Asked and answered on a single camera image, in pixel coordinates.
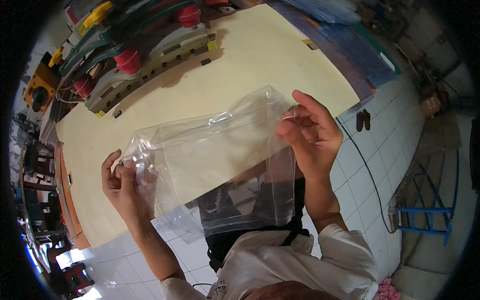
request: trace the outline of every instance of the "yellow knob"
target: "yellow knob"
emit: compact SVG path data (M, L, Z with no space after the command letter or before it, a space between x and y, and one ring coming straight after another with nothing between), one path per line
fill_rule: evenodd
M53 67L54 65L56 65L57 63L60 62L61 57L62 57L62 54L61 54L62 51L63 51L63 46L60 46L60 48L58 48L57 51L55 51L55 53L53 53L52 58L50 59L50 62L48 63L49 67Z
M99 7L95 8L95 10L85 19L84 21L84 26L85 27L90 27L92 25L97 25L102 22L107 14L107 10L109 10L112 7L112 2L107 1L100 5Z

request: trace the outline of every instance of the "black cable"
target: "black cable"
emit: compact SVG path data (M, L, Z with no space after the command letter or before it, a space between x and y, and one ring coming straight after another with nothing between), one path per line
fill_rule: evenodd
M201 286L201 285L211 286L212 284L211 283L195 283L194 285L192 285L192 287L194 288L195 286Z
M336 119L336 121L338 122L338 124L340 124L340 126L342 126L343 131L345 131L345 133L347 134L348 138L352 141L353 145L355 146L355 148L356 148L357 151L359 152L360 157L361 157L361 159L363 160L363 163L364 163L365 166L367 167L368 174L370 174L370 178L372 179L373 186L375 187L375 191L377 192L378 204L379 204L379 206L380 206L380 215L382 216L382 220L384 221L385 228L387 229L388 233L390 233L390 234L395 233L396 229L395 229L394 231L390 231L390 228L388 228L388 226L387 226L387 222L385 222L384 213L383 213L383 210L382 210L382 202L380 201L380 194L378 193L377 185L375 184L375 181L373 180L372 172L370 172L370 168L368 167L367 162L366 162L365 159L363 158L363 155L361 154L360 149L358 148L357 144L356 144L355 141L352 139L352 137L350 136L350 134L348 133L348 131L345 129L345 127L343 126L342 122L340 122L340 120L339 120L337 117L335 117L335 119Z

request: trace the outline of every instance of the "green metal part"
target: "green metal part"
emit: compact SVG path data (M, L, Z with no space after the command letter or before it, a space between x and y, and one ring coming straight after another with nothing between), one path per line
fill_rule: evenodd
M62 77L70 75L83 58L93 51L76 72L75 78L72 78L78 79L77 77L82 76L100 61L120 55L132 40L158 18L192 5L195 1L183 0L171 5L171 0L150 0L130 7L120 16L111 12L102 23L94 25L72 49L60 67L60 74ZM150 13L150 9L157 9L163 3L165 9Z

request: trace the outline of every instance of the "clear plastic bag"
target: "clear plastic bag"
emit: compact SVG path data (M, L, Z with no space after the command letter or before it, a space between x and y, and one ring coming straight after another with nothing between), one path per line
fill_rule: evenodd
M282 118L295 117L290 107L265 86L230 111L136 131L122 161L134 161L157 230L190 243L287 224L295 214L295 158L275 132Z

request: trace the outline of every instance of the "white shirt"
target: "white shirt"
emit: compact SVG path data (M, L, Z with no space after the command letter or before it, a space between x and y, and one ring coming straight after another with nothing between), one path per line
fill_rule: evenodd
M240 300L255 290L294 280L340 299L370 300L378 285L372 251L358 230L344 231L336 224L318 235L322 258L311 256L313 236L298 235L281 247L289 231L254 231L242 235L217 272L206 299ZM162 285L165 300L205 299L188 282L169 278Z

